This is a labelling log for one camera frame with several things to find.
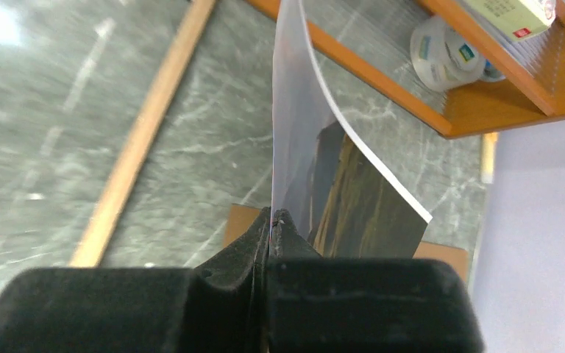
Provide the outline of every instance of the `wooden shelf edge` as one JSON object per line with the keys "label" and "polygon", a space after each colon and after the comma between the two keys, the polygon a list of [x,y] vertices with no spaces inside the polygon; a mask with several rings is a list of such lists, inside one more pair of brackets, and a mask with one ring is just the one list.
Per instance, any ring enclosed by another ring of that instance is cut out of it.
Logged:
{"label": "wooden shelf edge", "polygon": [[479,50],[488,61],[523,92],[544,114],[556,112],[555,99],[501,45],[477,24],[455,0],[417,0],[440,15],[451,27]]}
{"label": "wooden shelf edge", "polygon": [[453,128],[446,138],[565,120],[565,32],[555,87],[558,107],[553,116],[537,110],[525,97],[515,99],[519,91],[508,81],[476,82],[451,90],[445,116],[453,117]]}
{"label": "wooden shelf edge", "polygon": [[[264,15],[274,20],[277,19],[280,0],[246,1]],[[308,31],[313,45],[324,55],[354,74],[367,85],[370,85],[384,96],[392,99],[400,107],[406,109],[441,135],[449,134],[452,129],[452,124],[444,116],[425,104],[421,99],[410,94],[406,89],[402,88],[363,58],[356,55],[354,51],[339,43],[335,38],[317,27],[317,25],[308,22]]]}
{"label": "wooden shelf edge", "polygon": [[555,3],[555,16],[565,26],[565,2],[563,0],[557,0]]}

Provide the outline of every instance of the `brown cardboard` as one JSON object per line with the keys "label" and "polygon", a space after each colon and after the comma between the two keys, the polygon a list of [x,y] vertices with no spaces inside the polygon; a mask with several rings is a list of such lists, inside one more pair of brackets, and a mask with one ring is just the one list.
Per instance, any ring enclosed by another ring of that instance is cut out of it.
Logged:
{"label": "brown cardboard", "polygon": [[[224,246],[232,243],[248,230],[250,224],[259,215],[260,209],[232,204],[228,215]],[[466,281],[469,266],[469,255],[466,250],[451,246],[438,245],[422,241],[415,252],[416,259],[435,259],[449,263],[463,281]]]}

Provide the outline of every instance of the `lavender wall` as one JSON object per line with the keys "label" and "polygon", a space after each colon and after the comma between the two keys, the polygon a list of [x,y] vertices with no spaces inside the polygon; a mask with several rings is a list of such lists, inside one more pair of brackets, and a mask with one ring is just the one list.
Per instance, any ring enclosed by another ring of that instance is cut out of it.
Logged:
{"label": "lavender wall", "polygon": [[477,253],[487,352],[565,352],[565,121],[501,134]]}

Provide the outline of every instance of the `tape roll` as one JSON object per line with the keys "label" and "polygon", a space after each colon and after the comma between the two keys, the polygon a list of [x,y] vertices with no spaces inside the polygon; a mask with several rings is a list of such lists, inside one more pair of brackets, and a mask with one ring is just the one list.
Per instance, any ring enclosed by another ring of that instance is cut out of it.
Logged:
{"label": "tape roll", "polygon": [[481,78],[486,59],[440,17],[413,31],[411,59],[420,80],[442,92]]}
{"label": "tape roll", "polygon": [[484,65],[484,72],[482,74],[481,80],[484,82],[499,82],[505,79],[504,74],[497,70],[488,60],[486,65]]}

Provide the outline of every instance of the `marble surface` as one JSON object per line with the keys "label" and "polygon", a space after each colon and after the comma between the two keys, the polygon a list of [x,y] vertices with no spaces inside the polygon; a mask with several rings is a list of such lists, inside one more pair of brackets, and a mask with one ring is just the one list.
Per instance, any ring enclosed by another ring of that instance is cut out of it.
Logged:
{"label": "marble surface", "polygon": [[[0,290],[68,262],[187,6],[0,0]],[[361,16],[340,17],[327,30],[366,49]],[[103,266],[197,265],[221,248],[231,203],[269,204],[274,26],[241,0],[218,2]],[[434,215],[424,239],[472,252],[479,138],[444,140],[320,62],[353,127]]]}

